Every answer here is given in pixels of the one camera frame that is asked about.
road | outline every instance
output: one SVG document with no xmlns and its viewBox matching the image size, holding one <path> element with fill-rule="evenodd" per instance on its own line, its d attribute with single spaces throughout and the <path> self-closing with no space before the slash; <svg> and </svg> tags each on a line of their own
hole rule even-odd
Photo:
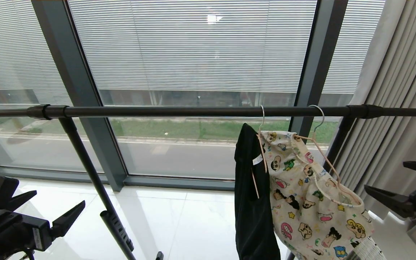
<svg viewBox="0 0 416 260">
<path fill-rule="evenodd" d="M 102 172 L 91 143 L 83 141 L 97 171 Z M 234 179 L 235 145 L 119 141 L 129 172 L 162 176 Z M 317 149 L 310 149 L 322 161 Z M 65 138 L 0 136 L 0 165 L 65 171 L 84 171 Z"/>
</svg>

white tile floor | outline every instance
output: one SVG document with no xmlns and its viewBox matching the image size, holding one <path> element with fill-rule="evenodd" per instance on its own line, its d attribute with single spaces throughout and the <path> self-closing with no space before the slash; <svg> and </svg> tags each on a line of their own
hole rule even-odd
<svg viewBox="0 0 416 260">
<path fill-rule="evenodd" d="M 234 260 L 234 196 L 232 192 L 124 187 L 111 201 L 134 243 L 137 260 L 154 260 L 158 251 L 165 260 Z M 38 194 L 17 211 L 53 221 L 81 202 L 86 208 L 67 235 L 56 239 L 37 260 L 124 260 L 125 257 L 99 217 L 104 206 L 91 184 L 22 179 L 17 193 Z M 416 246 L 406 225 L 392 217 L 375 219 L 373 236 L 388 259 L 416 259 Z M 282 259 L 287 248 L 278 242 Z M 22 254 L 11 259 L 19 259 Z"/>
</svg>

white sheer curtain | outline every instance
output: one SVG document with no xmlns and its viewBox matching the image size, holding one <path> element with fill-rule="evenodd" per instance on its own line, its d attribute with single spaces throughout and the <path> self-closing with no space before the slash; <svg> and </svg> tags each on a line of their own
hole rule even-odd
<svg viewBox="0 0 416 260">
<path fill-rule="evenodd" d="M 351 104 L 416 108 L 416 1 L 388 0 L 370 44 Z M 384 218 L 388 208 L 364 191 L 364 184 L 399 194 L 416 189 L 416 117 L 357 120 L 335 166 L 342 183 Z"/>
</svg>

black garment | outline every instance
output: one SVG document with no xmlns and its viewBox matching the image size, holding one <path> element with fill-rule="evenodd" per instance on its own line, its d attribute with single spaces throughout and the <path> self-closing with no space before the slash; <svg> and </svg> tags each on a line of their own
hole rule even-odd
<svg viewBox="0 0 416 260">
<path fill-rule="evenodd" d="M 262 161 L 253 165 L 260 149 L 256 131 L 245 123 L 235 149 L 235 242 L 241 260 L 280 260 L 269 201 L 269 174 Z"/>
</svg>

black plastic clamp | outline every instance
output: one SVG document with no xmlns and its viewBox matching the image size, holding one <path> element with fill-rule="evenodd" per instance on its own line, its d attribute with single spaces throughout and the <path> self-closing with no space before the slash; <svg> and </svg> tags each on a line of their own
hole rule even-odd
<svg viewBox="0 0 416 260">
<path fill-rule="evenodd" d="M 377 105 L 347 105 L 350 109 L 349 117 L 356 117 L 362 119 L 370 119 L 381 117 L 383 115 L 383 107 Z"/>
<path fill-rule="evenodd" d="M 53 120 L 55 118 L 66 118 L 65 108 L 68 105 L 35 105 L 27 109 L 27 115 L 37 120 Z"/>
</svg>

